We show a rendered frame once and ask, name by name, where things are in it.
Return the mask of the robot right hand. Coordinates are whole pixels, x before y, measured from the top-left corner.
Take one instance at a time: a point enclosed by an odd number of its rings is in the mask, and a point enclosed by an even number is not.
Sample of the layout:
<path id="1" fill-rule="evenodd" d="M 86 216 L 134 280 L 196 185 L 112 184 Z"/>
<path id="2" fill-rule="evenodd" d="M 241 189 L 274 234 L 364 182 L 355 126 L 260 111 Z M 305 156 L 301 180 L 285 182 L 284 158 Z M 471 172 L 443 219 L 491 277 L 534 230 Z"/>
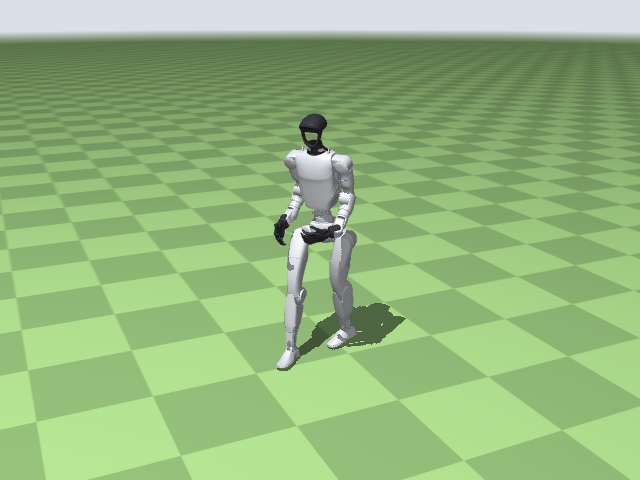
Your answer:
<path id="1" fill-rule="evenodd" d="M 289 227 L 289 224 L 286 221 L 286 217 L 287 217 L 287 214 L 281 215 L 281 217 L 278 220 L 278 222 L 276 224 L 274 224 L 274 226 L 275 226 L 275 230 L 274 230 L 275 238 L 277 239 L 279 244 L 283 245 L 283 246 L 286 245 L 286 243 L 284 243 L 284 241 L 282 241 L 283 237 L 284 237 L 284 234 L 285 234 L 285 229 L 287 229 Z"/>

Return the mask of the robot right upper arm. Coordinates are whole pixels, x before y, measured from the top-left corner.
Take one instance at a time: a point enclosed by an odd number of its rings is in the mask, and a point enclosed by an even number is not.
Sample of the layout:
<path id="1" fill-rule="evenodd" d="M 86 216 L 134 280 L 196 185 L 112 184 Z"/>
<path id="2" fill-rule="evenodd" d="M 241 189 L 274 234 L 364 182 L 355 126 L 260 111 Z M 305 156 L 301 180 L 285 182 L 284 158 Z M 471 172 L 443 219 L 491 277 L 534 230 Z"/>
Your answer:
<path id="1" fill-rule="evenodd" d="M 296 184 L 294 186 L 294 194 L 295 195 L 301 195 L 300 192 L 300 187 L 299 187 L 299 182 L 298 182 L 298 177 L 297 177 L 297 172 L 296 172 L 296 166 L 295 166 L 295 157 L 297 155 L 297 153 L 300 150 L 291 150 L 288 155 L 285 157 L 284 159 L 284 164 L 288 167 L 292 178 L 296 181 Z"/>

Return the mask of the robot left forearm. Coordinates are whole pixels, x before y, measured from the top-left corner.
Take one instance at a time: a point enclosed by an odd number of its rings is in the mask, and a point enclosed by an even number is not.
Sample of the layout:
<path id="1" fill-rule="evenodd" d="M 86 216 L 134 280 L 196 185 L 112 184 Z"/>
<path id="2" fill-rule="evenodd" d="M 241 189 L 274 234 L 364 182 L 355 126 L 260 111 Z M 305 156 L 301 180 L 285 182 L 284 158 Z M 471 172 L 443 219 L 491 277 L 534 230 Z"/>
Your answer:
<path id="1" fill-rule="evenodd" d="M 341 229 L 334 232 L 334 237 L 341 237 L 343 229 L 346 227 L 349 216 L 351 215 L 355 204 L 355 194 L 351 194 L 348 205 L 339 206 L 338 214 L 335 218 L 334 225 L 340 225 Z M 333 226 L 333 225 L 332 225 Z"/>

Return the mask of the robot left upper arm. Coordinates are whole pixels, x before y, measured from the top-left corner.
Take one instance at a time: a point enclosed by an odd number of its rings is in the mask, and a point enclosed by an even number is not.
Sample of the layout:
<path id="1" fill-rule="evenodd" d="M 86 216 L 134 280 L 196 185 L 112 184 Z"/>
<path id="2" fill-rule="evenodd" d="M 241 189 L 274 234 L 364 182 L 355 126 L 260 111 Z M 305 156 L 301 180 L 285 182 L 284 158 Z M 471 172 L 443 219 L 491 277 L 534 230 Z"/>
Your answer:
<path id="1" fill-rule="evenodd" d="M 351 194 L 354 194 L 353 161 L 347 155 L 335 154 L 332 162 L 343 188 L 339 193 L 339 203 L 348 205 Z"/>

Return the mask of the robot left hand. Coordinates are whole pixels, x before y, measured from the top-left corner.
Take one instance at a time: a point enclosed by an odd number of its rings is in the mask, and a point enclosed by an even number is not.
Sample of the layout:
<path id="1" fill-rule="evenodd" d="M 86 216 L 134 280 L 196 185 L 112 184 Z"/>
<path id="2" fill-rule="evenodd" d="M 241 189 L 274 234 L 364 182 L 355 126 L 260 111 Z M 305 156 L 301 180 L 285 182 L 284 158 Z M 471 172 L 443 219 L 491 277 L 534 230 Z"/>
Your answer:
<path id="1" fill-rule="evenodd" d="M 334 232 L 340 230 L 341 226 L 340 225 L 333 225 L 333 226 L 329 226 L 328 229 L 319 229 L 319 228 L 316 228 L 314 226 L 310 226 L 310 228 L 316 230 L 316 232 L 306 232 L 306 231 L 304 231 L 302 229 L 302 232 L 304 234 L 306 234 L 306 235 L 301 233 L 302 239 L 307 244 L 314 244 L 314 243 L 317 243 L 317 242 L 322 242 L 322 241 L 326 240 L 329 237 L 331 239 L 335 238 L 334 237 Z"/>

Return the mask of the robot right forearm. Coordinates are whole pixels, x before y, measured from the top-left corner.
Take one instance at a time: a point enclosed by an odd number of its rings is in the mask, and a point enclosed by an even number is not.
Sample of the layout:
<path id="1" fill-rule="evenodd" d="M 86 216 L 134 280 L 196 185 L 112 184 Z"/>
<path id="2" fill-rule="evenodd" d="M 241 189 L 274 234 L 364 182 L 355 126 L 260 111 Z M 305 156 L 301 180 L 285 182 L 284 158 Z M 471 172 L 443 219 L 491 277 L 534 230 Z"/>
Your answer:
<path id="1" fill-rule="evenodd" d="M 299 195 L 294 194 L 294 188 L 293 188 L 293 193 L 290 200 L 291 202 L 288 206 L 288 209 L 284 213 L 284 214 L 287 214 L 286 221 L 288 222 L 289 225 L 293 220 L 297 218 L 300 207 L 301 205 L 303 205 L 303 202 L 304 202 L 304 200 Z"/>

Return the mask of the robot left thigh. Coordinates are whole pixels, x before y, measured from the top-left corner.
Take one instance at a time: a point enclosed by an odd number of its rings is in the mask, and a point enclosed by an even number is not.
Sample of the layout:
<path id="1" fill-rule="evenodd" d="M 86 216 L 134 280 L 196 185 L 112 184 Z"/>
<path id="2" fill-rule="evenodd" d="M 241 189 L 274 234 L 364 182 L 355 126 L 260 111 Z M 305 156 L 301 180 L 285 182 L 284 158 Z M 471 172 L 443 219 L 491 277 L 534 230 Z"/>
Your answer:
<path id="1" fill-rule="evenodd" d="M 357 235 L 352 230 L 343 229 L 341 237 L 336 238 L 329 261 L 329 276 L 333 292 L 340 298 L 347 281 L 352 248 L 356 245 Z"/>

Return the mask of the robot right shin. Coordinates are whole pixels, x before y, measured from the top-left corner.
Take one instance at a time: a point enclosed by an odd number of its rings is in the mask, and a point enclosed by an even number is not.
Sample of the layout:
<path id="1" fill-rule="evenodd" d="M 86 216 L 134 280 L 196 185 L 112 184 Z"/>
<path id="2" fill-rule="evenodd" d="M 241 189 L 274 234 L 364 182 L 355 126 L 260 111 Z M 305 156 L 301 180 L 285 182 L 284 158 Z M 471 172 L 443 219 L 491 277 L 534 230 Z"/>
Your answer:
<path id="1" fill-rule="evenodd" d="M 288 294 L 285 302 L 286 350 L 295 351 L 297 332 L 301 323 L 303 304 L 296 304 L 293 294 Z"/>

